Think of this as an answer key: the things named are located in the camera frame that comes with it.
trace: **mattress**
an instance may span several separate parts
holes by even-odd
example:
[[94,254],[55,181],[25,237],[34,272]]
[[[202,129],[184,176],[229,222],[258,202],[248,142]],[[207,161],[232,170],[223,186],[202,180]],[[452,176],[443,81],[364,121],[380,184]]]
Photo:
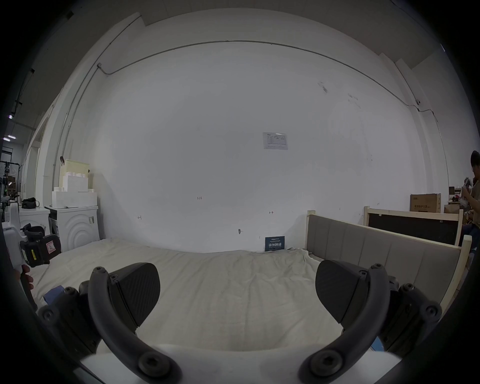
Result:
[[191,253],[105,239],[33,268],[32,294],[40,303],[58,285],[78,289],[96,266],[113,272],[138,262],[160,276],[160,298],[137,329],[149,345],[248,351],[326,345],[341,334],[315,292],[320,262],[299,249]]

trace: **wooden bed frame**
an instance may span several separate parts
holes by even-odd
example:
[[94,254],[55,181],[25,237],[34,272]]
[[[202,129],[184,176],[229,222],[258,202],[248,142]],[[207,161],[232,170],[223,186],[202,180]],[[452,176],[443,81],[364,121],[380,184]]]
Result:
[[[369,212],[369,208],[365,207],[365,214],[367,214],[368,212]],[[460,222],[459,218],[462,217],[462,213],[460,213],[459,215],[456,215],[456,214],[432,214],[432,213],[423,213],[423,212],[401,212],[401,211],[384,211],[384,212],[389,212],[387,214],[391,214],[391,212],[400,213],[400,214],[409,214],[410,213],[410,214],[420,215],[420,216],[423,216],[423,217],[429,216],[429,215],[444,215],[444,217],[445,217],[445,215],[446,215],[447,217],[449,217],[448,218],[449,220],[452,220],[453,219],[452,216],[455,216],[456,217],[455,220],[459,221],[458,235],[459,235],[460,229],[461,229],[461,222]],[[311,210],[311,211],[308,211],[308,213],[307,213],[307,225],[306,225],[305,248],[304,248],[306,250],[308,250],[307,240],[308,240],[308,232],[309,232],[310,215],[316,215],[315,211]],[[340,222],[340,223],[345,223],[345,224],[348,224],[348,225],[353,225],[353,226],[356,226],[356,227],[364,227],[363,225],[359,225],[359,224],[352,224],[352,223],[343,222],[343,221],[339,221],[339,220],[336,220],[336,221]],[[465,267],[466,267],[466,264],[467,264],[467,261],[468,261],[468,254],[470,252],[470,246],[471,246],[471,242],[472,242],[471,236],[465,236],[462,247],[458,247],[458,246],[455,246],[455,245],[439,243],[439,242],[432,241],[432,240],[415,238],[415,237],[412,237],[412,236],[403,235],[401,233],[389,232],[389,231],[386,231],[386,230],[383,230],[383,229],[372,228],[372,227],[368,227],[368,229],[372,230],[372,231],[387,233],[387,234],[396,236],[399,239],[405,239],[406,241],[416,240],[416,241],[419,241],[419,242],[422,242],[422,243],[434,244],[436,246],[443,246],[443,247],[446,247],[446,248],[457,248],[458,249],[459,257],[458,257],[458,261],[457,261],[456,266],[455,266],[455,270],[454,270],[453,275],[452,275],[452,279],[451,279],[450,284],[448,285],[448,287],[447,287],[447,289],[444,293],[444,296],[443,296],[443,298],[440,302],[440,306],[442,307],[442,312],[443,312],[442,316],[443,316],[445,314],[445,312],[447,311],[447,309],[449,308],[449,304],[451,303],[451,301],[454,297],[455,291],[458,289],[460,280],[462,278],[462,274],[465,270]]]
[[456,229],[456,238],[453,245],[458,246],[460,242],[460,233],[462,230],[463,223],[463,210],[460,209],[458,214],[451,213],[430,213],[430,212],[409,212],[409,211],[392,211],[388,209],[373,209],[369,206],[365,206],[363,209],[363,225],[368,227],[370,214],[375,215],[390,215],[390,216],[401,216],[401,217],[414,217],[419,219],[429,219],[429,220],[438,220],[438,221],[455,221],[457,222]]

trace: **black bag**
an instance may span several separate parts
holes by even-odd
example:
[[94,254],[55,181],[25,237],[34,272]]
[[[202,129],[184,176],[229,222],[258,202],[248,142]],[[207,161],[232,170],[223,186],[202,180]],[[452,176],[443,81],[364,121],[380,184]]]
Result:
[[30,197],[29,199],[22,200],[23,209],[35,209],[40,206],[40,201],[35,200],[35,197]]

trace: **cardboard box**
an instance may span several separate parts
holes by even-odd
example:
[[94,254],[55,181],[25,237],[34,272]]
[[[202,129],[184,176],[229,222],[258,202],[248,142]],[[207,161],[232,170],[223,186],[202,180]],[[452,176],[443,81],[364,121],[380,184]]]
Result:
[[440,193],[410,195],[410,211],[440,213],[440,196]]
[[445,204],[444,213],[456,213],[460,212],[460,204]]

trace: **person's hair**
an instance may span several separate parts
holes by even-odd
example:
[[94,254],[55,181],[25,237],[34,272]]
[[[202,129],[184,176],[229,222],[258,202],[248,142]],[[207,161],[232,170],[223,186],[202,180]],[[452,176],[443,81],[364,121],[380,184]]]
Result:
[[470,164],[472,165],[472,168],[474,166],[480,167],[480,153],[477,151],[472,152],[472,156],[470,156]]

